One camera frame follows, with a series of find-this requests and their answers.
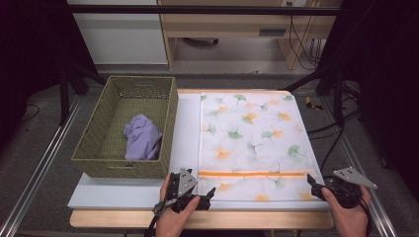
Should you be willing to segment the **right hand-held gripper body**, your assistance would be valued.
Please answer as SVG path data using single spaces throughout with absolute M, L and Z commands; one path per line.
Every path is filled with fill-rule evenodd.
M 359 204 L 362 197 L 361 187 L 377 189 L 377 184 L 353 167 L 335 170 L 331 176 L 326 176 L 323 180 L 344 208 L 353 208 Z

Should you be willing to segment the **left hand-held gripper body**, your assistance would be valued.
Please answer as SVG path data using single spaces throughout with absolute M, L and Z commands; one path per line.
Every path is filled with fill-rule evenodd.
M 182 168 L 179 173 L 171 173 L 164 198 L 164 206 L 179 213 L 196 197 L 192 194 L 197 184 L 191 169 Z

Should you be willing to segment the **purple garment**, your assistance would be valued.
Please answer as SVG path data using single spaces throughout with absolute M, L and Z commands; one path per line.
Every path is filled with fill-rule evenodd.
M 127 160 L 154 160 L 160 147 L 162 132 L 144 114 L 135 116 L 125 125 Z

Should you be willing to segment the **white leaf-print mesh laundry bag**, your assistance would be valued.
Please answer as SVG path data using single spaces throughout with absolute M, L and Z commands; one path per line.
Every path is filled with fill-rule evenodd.
M 322 181 L 289 92 L 202 93 L 198 191 L 220 201 L 312 201 Z

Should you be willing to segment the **green woven basket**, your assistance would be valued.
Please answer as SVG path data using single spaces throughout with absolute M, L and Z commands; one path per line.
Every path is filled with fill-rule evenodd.
M 163 179 L 169 172 L 178 106 L 173 77 L 112 76 L 99 97 L 72 161 L 91 178 Z M 144 115 L 162 133 L 156 157 L 127 160 L 123 130 Z

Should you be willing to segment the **person's right hand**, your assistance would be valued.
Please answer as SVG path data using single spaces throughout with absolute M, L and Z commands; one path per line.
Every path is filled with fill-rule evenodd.
M 321 189 L 332 209 L 337 232 L 341 237 L 367 237 L 369 218 L 360 207 L 344 208 L 335 196 L 327 189 Z

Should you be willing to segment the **person's left hand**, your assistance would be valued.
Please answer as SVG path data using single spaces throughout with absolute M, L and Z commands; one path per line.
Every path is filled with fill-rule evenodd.
M 200 200 L 194 197 L 181 212 L 166 208 L 156 221 L 155 237 L 179 237 Z

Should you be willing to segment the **white board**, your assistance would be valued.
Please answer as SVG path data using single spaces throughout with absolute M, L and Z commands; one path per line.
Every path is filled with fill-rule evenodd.
M 201 94 L 182 94 L 178 99 L 169 173 L 191 169 L 198 180 Z M 86 173 L 68 203 L 71 208 L 149 209 L 159 199 L 163 179 L 91 178 Z M 199 195 L 198 184 L 195 191 Z M 312 201 L 210 201 L 211 209 L 325 209 L 327 203 Z

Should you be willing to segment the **yellow and black tool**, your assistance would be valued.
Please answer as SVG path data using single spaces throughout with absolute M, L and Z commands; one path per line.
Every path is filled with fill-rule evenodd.
M 318 106 L 318 105 L 314 105 L 311 102 L 311 99 L 309 97 L 305 97 L 305 104 L 306 104 L 306 107 L 309 108 L 309 109 L 314 109 L 316 111 L 323 111 L 323 107 Z

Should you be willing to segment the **black metal stand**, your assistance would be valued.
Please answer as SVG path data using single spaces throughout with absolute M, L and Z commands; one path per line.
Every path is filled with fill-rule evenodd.
M 85 82 L 85 78 L 90 78 L 101 85 L 106 84 L 106 79 L 101 77 L 97 72 L 88 70 L 80 64 L 67 64 L 59 72 L 59 92 L 60 92 L 60 107 L 61 118 L 60 125 L 64 125 L 69 119 L 70 105 L 68 86 L 74 90 L 77 95 L 86 95 L 89 87 Z
M 319 83 L 315 89 L 318 96 L 327 95 L 331 89 L 334 89 L 333 118 L 339 127 L 343 127 L 344 116 L 342 111 L 342 94 L 344 81 L 337 66 L 325 65 L 321 68 L 317 68 L 314 72 L 285 87 L 284 90 L 292 92 L 315 79 L 319 79 Z

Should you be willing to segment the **black curtain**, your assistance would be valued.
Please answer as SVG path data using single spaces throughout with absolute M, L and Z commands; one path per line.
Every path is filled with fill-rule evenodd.
M 66 0 L 0 0 L 0 149 L 26 111 L 29 97 L 58 83 L 80 39 L 70 13 L 47 5 Z
M 419 198 L 419 0 L 343 0 L 332 41 L 348 40 L 343 74 L 361 87 L 380 153 Z

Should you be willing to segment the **black chair base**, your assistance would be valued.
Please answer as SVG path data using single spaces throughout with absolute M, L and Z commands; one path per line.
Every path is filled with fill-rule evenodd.
M 190 39 L 190 38 L 183 38 L 183 41 L 192 46 L 210 46 L 210 45 L 217 45 L 218 39 Z

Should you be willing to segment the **white cabinet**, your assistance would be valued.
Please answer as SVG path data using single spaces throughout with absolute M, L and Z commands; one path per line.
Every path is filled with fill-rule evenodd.
M 87 14 L 74 18 L 95 64 L 166 64 L 158 14 Z

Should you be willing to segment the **light wooden desk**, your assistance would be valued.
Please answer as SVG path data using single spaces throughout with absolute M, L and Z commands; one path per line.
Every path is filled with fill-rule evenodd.
M 156 0 L 160 6 L 336 7 L 343 0 Z M 288 69 L 302 59 L 309 40 L 326 40 L 333 16 L 162 14 L 167 55 L 174 59 L 176 40 L 182 38 L 267 38 L 280 45 Z

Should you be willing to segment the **metal floor rail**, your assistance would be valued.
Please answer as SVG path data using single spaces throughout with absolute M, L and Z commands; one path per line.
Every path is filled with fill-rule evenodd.
M 378 174 L 382 171 L 382 166 L 364 123 L 359 121 L 359 115 L 355 114 L 345 118 L 342 127 L 334 125 L 336 119 L 332 112 L 333 102 L 323 97 L 319 98 L 319 102 L 325 112 L 324 120 L 330 125 L 323 134 L 331 134 L 329 145 L 325 146 L 324 152 L 317 158 L 322 173 L 332 174 L 333 170 L 349 168 L 356 170 L 367 180 L 366 189 L 372 197 L 370 213 L 373 230 L 379 237 L 397 237 L 395 228 L 378 196 L 384 191 L 384 185 L 379 184 L 382 176 Z
M 45 150 L 40 162 L 35 168 L 31 178 L 27 182 L 25 189 L 20 195 L 11 213 L 7 219 L 0 226 L 0 237 L 14 237 L 17 232 L 23 218 L 25 217 L 35 195 L 37 194 L 42 181 L 54 161 L 54 158 L 66 137 L 66 134 L 72 125 L 77 113 L 80 109 L 80 105 L 83 101 L 82 96 L 76 96 L 73 99 L 73 103 L 69 110 L 68 118 L 64 121 L 63 125 L 60 125 L 56 130 L 51 142 Z

